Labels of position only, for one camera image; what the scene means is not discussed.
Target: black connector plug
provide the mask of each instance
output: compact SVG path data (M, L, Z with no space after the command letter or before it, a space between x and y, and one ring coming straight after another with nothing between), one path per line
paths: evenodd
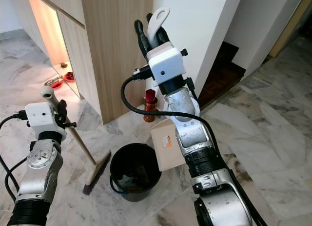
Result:
M21 120L27 120L27 115L25 110L20 110L17 114L14 114L14 117Z
M153 77L153 74L149 65L146 65L133 73L133 78L135 81L146 80L150 77Z
M187 87L189 88L189 90L194 90L195 89L195 85L193 83L192 78L188 77L184 80L184 82L187 84Z

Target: marble floor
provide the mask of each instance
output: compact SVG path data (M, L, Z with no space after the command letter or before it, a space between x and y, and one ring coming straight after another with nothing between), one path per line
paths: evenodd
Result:
M247 77L202 115L212 126L227 164L270 226L307 226L312 222L312 60L300 43L286 48ZM48 58L25 34L0 41L0 119L41 102L42 83L55 76ZM128 143L153 146L141 115L129 112L101 124L100 116L66 85L55 91L68 104L68 116L95 157L114 154ZM9 166L28 154L33 132L23 121L0 132L0 153ZM186 165L164 171L152 193L131 203L109 187L106 168L90 196L82 194L91 166L68 134L62 143L63 167L48 215L49 226L192 226L197 225ZM15 172L20 181L25 165ZM0 226L13 202L0 168Z

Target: white wall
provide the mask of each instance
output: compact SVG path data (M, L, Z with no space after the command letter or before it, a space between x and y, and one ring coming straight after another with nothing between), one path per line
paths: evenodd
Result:
M186 69L183 77L192 77L198 95L238 4L239 0L154 0L153 10L170 7L163 27L175 47L187 49L189 55L183 58ZM163 102L159 103L158 108L162 109Z
M299 2L240 0L224 41L239 47L233 62L246 69L245 76L262 64Z
M0 33L23 28L12 0L0 0Z

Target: cabinet door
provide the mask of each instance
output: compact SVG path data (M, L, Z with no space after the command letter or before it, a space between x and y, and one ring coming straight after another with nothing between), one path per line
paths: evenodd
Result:
M54 3L56 6L58 6L60 9L62 9L72 17L74 17L83 25L85 24L81 0L49 0L49 1Z
M101 115L87 32L59 10L58 19L79 93Z
M46 55L48 55L39 28L37 26L33 10L31 9L29 0L13 0L13 3L18 12L19 19L24 30L27 32L30 38L34 40L34 42L39 46L39 48Z

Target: black cable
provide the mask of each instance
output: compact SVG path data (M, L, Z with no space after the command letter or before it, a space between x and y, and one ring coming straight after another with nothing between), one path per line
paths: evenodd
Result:
M15 119L15 118L18 118L18 116L17 116L17 115L11 115L11 116L5 118L4 120L2 120L1 123L0 123L0 129L2 128L2 126L4 125L5 122L7 122L7 121L10 120L10 119ZM9 173L10 170L9 170L8 166L5 164L5 162L4 162L4 160L2 159L1 155L0 155L0 163L1 163L1 165L3 166L5 172L6 172L6 173ZM20 189L19 184L17 183L17 181L16 181L16 179L14 178L14 176L12 175L12 173L9 174L9 176L10 176L10 178L11 178L11 180L12 180L12 182L13 182L15 188L16 188L16 191L18 192L19 189Z
M22 163L24 163L27 160L27 157L25 157L24 159L22 159L21 161L19 161L17 164L15 164L10 170L9 172L5 175L5 179L4 179L4 185L6 190L8 191L9 195L11 196L12 200L15 202L16 197L14 196L12 190L10 189L9 186L9 175L12 174L12 172L18 168Z
M182 113L182 112L170 112L170 111L145 111L145 110L140 110L140 109L137 109L135 107L133 107L126 99L126 96L125 96L125 88L127 86L128 83L130 83L131 81L133 81L134 78L133 77L129 77L128 79L125 80L125 82L122 84L121 86L121 100L122 102L125 104L125 106L136 112L137 114L141 114L141 115L156 115L156 116L182 116L182 117L188 117L188 118L191 118L191 119L195 119L195 120L198 120L200 122L202 122L203 124L205 124L205 126L207 127L210 135L211 135L211 139L212 139L212 142L213 142L213 145L214 145L214 148L215 148L215 151L217 153L217 157L224 163L224 166L227 167L227 165L225 164L222 156L221 156L221 153L218 149L218 145L217 145L217 142L216 142L216 138L215 138L215 135L213 133L213 130L211 129L210 125L207 123L207 121L205 121L203 118L199 117L199 116L196 116L196 115L192 115L192 114L188 114L188 113Z
M193 95L193 98L196 100L196 101L198 101L198 97L196 96L196 93L195 93L195 91L192 89L191 90L191 93L192 93L192 95Z
M215 138L214 132L213 132L212 128L210 127L210 125L208 124L208 122L205 121L203 118L201 118L199 116L188 114L188 113L173 112L173 111L172 112L171 111L145 111L145 110L140 110L140 109L137 109L137 108L133 107L126 99L125 88L126 88L128 83L130 83L131 81L134 81L134 80L135 80L134 77L129 77L128 79L125 80L125 82L121 86L121 90L120 90L120 92L121 92L121 100L125 104L125 106L128 109L132 110L133 112L136 112L137 114L141 114L141 115L182 116L182 117L187 117L187 118L195 119L195 120L198 120L198 121L202 122L206 126L208 131L209 131L209 134L211 136L211 139L212 139L212 142L213 142L213 145L214 145L214 149L215 149L215 151L217 153L217 157L224 164L225 168L227 168L230 171L231 177L232 177L233 181L236 183L237 189L242 194L242 197L243 197L243 199L244 199L248 209L250 210L252 218L255 220L255 222L257 223L258 226L267 226L267 224L264 222L262 217L259 215L258 211L255 209L255 207L252 204L252 202L249 200L247 194L243 190L242 186L240 185L240 183L236 179L236 177L233 174L233 172L228 168L228 166L224 162L224 160L223 160L223 158L221 156L220 150L218 148L218 144L216 142L216 138Z

